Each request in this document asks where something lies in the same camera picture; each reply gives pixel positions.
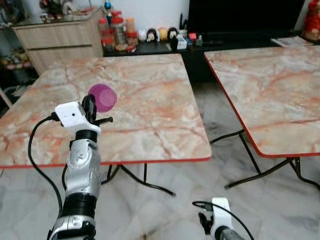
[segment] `marble floor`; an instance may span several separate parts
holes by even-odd
[[[193,90],[209,139],[241,129],[219,85],[196,84]],[[95,216],[96,239],[209,240],[199,224],[201,210],[192,206],[192,201],[209,201],[212,197],[228,198],[231,211],[256,240],[320,239],[320,192],[299,181],[290,166],[225,190],[225,184],[256,172],[239,137],[211,147],[213,155],[207,162],[148,166],[148,181],[176,192],[176,197],[139,185],[120,171],[101,189]],[[282,161],[263,159],[253,149],[252,153],[263,170]],[[320,183],[320,157],[301,160],[303,176]],[[143,165],[127,167],[143,177]],[[47,168],[45,172],[63,193],[62,168]],[[1,240],[44,240],[57,214],[54,191],[35,170],[0,170]],[[249,239],[235,220],[233,226]]]

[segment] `white wall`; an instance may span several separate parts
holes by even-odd
[[[23,0],[30,15],[41,13],[39,0]],[[295,30],[301,30],[311,0],[305,0]],[[88,7],[89,0],[73,0],[79,7]],[[104,0],[91,0],[92,5],[102,6]],[[148,29],[171,26],[178,27],[180,14],[188,18],[189,0],[111,0],[115,9],[122,11],[124,17],[134,17],[137,29]]]

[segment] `marble table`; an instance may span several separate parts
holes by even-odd
[[[320,46],[204,55],[260,156],[320,155]]]
[[[107,84],[117,103],[97,119],[103,165],[206,161],[211,147],[180,54],[88,58],[55,63],[0,119],[0,167],[31,167],[27,143],[37,122],[55,106],[81,101]],[[43,124],[32,143],[41,167],[66,163],[71,135],[59,122]]]

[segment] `red table edge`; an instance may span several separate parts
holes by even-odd
[[[227,93],[227,91],[225,90],[223,84],[220,82],[218,75],[216,74],[214,68],[211,66],[209,59],[206,56],[206,53],[204,53],[204,59],[206,60],[206,62],[208,63],[211,71],[213,72],[215,78],[217,79],[218,83],[220,84],[221,88],[223,89],[224,95],[226,96],[226,98],[228,99],[236,117],[238,118],[238,120],[240,121],[243,129],[245,130],[246,134],[248,135],[256,153],[263,158],[298,158],[298,157],[313,157],[313,156],[320,156],[320,152],[311,152],[311,153],[292,153],[292,154],[264,154],[263,152],[261,152],[258,148],[258,146],[256,145],[254,139],[252,138],[252,136],[250,135],[249,130],[246,128],[246,125],[244,124],[244,122],[242,121],[238,111],[236,110],[234,104],[232,103],[231,99],[229,98],[229,95]]]
[[[137,160],[137,161],[103,161],[101,166],[107,165],[128,165],[128,164],[162,164],[162,163],[181,163],[181,162],[205,162],[211,159],[211,156],[204,158],[190,158],[190,159],[167,159],[167,160]],[[39,168],[61,168],[65,166],[65,163],[59,164],[39,164]],[[31,169],[32,165],[2,165],[0,169]]]

